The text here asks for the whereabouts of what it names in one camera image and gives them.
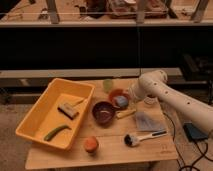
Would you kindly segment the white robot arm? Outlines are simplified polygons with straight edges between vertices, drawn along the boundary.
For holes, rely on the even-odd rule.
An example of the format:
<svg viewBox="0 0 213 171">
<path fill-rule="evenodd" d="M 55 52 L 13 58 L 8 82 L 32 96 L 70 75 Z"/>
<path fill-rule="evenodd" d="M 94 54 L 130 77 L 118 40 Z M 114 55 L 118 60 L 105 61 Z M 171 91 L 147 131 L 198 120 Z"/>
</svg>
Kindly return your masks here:
<svg viewBox="0 0 213 171">
<path fill-rule="evenodd" d="M 129 86 L 129 95 L 134 102 L 142 101 L 148 95 L 157 97 L 188 117 L 209 137 L 213 137 L 213 107 L 170 88 L 167 80 L 167 73 L 163 70 L 143 73 Z"/>
</svg>

